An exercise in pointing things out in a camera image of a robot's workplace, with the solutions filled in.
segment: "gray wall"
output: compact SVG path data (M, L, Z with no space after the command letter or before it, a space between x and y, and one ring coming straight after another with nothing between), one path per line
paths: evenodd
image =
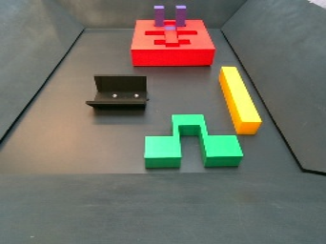
M175 5L187 6L188 18L203 19L210 28L222 28L247 0L56 0L87 28L133 28L136 19L152 19L154 5L164 5L175 19Z
M222 30L302 167L326 173L326 10L248 0Z
M51 0L0 0L0 140L83 26Z

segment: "yellow bar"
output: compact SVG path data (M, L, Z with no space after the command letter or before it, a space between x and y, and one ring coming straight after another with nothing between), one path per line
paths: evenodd
M236 133L255 134L262 121L236 67L222 67L219 83Z

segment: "purple block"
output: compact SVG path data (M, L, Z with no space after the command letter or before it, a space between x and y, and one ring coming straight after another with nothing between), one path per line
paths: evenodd
M187 7L184 5L176 5L176 26L186 26L186 11Z
M164 27L164 30L166 31L175 31L176 30L176 27Z
M154 6L155 11L155 26L164 27L164 6L156 5Z

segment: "green block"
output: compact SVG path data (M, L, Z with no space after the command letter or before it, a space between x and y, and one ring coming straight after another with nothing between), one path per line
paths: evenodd
M172 136L145 137L145 167L179 168L180 141L183 135L200 139L203 165L206 167L238 166L243 153L235 135L207 135L202 114L172 115Z
M145 136L145 168L179 168L180 144L175 136Z
M235 135L208 135L203 143L203 165L206 167L239 165L243 153Z
M172 127L175 136L207 134L204 116L202 114L174 114Z

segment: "gray floor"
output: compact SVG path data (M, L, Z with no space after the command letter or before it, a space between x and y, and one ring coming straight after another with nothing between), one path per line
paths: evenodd
M239 68L263 120L255 136L239 136L240 167L206 169L198 138L183 137L180 169L150 172L299 172L223 34L210 34L218 48L211 67L133 68L132 30L87 30L0 146L0 173L145 173L144 137L171 134L176 113L202 113L210 134L235 134L218 83L223 65ZM96 112L85 105L99 73L148 77L144 112Z
M144 170L144 135L170 134L172 113L234 133L216 76L239 63L210 34L211 68L132 68L132 30L84 32L1 144L5 243L325 243L326 178L299 171L242 69L263 125L239 138L240 167L206 170L190 136L182 168ZM144 113L93 112L95 73L148 76Z

